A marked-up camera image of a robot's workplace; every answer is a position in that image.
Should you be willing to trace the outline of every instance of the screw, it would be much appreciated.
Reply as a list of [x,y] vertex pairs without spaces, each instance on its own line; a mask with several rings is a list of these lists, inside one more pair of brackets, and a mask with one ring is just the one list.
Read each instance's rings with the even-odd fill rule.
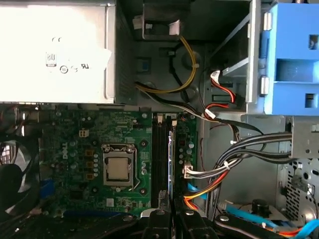
[[227,222],[229,221],[229,218],[227,216],[220,216],[219,218],[222,222]]
[[164,212],[163,210],[160,210],[160,211],[158,211],[156,214],[157,214],[157,215],[164,215],[165,212]]
[[132,219],[133,219],[132,216],[123,217],[123,221],[124,221],[124,222],[129,222],[129,221],[131,221]]
[[191,210],[188,210],[188,211],[186,211],[185,213],[186,213],[186,215],[188,215],[188,216],[194,215],[194,211],[191,211]]

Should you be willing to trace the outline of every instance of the motherboard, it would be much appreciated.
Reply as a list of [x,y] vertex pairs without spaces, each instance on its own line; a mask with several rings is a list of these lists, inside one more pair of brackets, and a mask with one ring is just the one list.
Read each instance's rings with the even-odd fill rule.
[[183,180],[184,165],[197,166],[197,121],[193,115],[180,114],[175,129],[174,190],[181,192],[190,180]]
[[151,207],[152,113],[55,110],[43,115],[50,126],[43,129],[41,164],[51,168],[55,184],[49,213],[138,215]]

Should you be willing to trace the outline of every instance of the blue drive cage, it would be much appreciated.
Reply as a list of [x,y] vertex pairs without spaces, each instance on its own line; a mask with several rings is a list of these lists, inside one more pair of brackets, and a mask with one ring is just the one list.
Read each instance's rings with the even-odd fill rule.
[[279,3],[261,37],[269,93],[265,114],[319,116],[319,4]]

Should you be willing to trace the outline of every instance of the cpu socket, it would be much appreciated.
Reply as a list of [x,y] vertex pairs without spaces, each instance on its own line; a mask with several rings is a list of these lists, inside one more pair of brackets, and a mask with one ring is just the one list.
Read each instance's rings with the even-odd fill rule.
[[134,188],[137,149],[133,144],[103,144],[103,184]]

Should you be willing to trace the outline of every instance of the green motherboard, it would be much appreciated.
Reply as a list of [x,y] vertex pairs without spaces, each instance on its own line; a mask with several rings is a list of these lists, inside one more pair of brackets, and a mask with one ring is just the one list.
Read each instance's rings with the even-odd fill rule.
[[175,130],[175,164],[174,164],[174,190],[183,191],[187,185],[181,182],[183,167],[190,163],[194,169],[197,166],[197,123],[194,116],[180,114],[177,117]]
[[150,208],[152,114],[46,111],[41,164],[52,169],[55,198],[48,210],[129,212]]
[[[65,211],[89,210],[138,216],[154,207],[159,190],[167,187],[156,183],[167,175],[167,130],[175,134],[174,190],[185,190],[188,180],[183,179],[183,166],[189,162],[196,167],[196,119],[167,114],[172,115],[177,119],[175,129],[169,123],[155,126],[159,119],[150,112],[43,111],[39,121],[49,124],[43,128],[40,161],[52,171],[55,186],[49,214],[60,217]],[[152,184],[151,172],[160,177]]]

